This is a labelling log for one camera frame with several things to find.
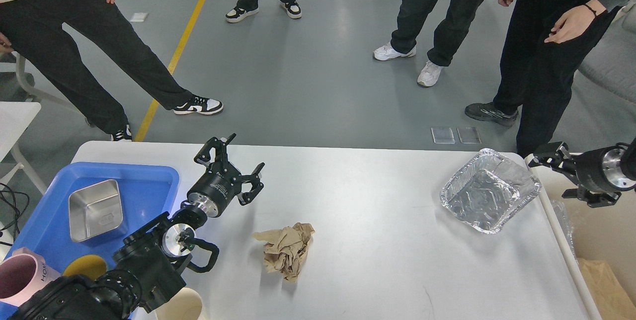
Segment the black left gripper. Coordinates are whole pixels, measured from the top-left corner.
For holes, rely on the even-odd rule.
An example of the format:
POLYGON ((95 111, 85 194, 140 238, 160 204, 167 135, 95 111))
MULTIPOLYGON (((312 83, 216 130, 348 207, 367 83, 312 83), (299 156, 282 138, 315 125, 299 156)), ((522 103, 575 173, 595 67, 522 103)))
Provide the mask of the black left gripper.
POLYGON ((220 139, 212 137, 194 157, 194 162, 205 166, 207 172, 188 191, 187 202, 209 218, 219 217, 236 196, 241 205, 250 204, 264 188, 260 173, 265 163, 258 164, 249 175, 234 172, 237 169, 229 162, 227 145, 235 137, 236 134, 220 139), (243 192, 242 186, 247 183, 251 189, 243 192))

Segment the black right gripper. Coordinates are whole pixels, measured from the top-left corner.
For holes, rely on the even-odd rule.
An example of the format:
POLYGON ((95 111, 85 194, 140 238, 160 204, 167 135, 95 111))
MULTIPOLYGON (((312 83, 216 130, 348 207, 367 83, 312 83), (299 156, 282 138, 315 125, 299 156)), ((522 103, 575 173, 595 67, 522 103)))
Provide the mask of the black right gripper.
POLYGON ((607 207, 615 205, 620 192, 628 189, 628 177, 622 170, 625 153, 624 146, 611 146, 573 158, 567 143, 556 142, 536 148, 528 166, 545 166, 561 174, 575 174, 577 184, 582 187, 566 189, 562 197, 584 201, 590 208, 607 207))

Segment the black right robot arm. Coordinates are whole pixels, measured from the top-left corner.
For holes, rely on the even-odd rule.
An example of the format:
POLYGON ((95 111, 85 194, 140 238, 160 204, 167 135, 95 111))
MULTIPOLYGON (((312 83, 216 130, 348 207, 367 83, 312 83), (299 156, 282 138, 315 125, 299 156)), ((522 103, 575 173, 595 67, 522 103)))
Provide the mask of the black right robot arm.
POLYGON ((635 142, 617 143, 579 155, 566 143, 539 146, 529 167, 545 166, 565 175, 576 189, 566 189, 563 198, 577 198, 591 208, 615 205, 622 192, 635 188, 635 142))

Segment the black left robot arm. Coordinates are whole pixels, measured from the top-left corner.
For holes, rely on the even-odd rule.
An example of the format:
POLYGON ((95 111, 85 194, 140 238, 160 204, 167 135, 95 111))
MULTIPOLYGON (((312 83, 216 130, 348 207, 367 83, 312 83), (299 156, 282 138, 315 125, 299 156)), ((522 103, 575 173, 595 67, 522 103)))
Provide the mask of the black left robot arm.
POLYGON ((260 163, 250 174, 229 162, 228 138, 213 137, 194 157, 205 167, 172 216, 163 212, 123 239, 113 254, 115 266, 94 281, 85 275, 59 276, 17 302, 12 320, 126 320, 138 307, 151 313, 185 286, 185 268, 213 269, 218 246, 196 236, 196 229, 217 218, 232 199, 252 202, 263 189, 260 163))

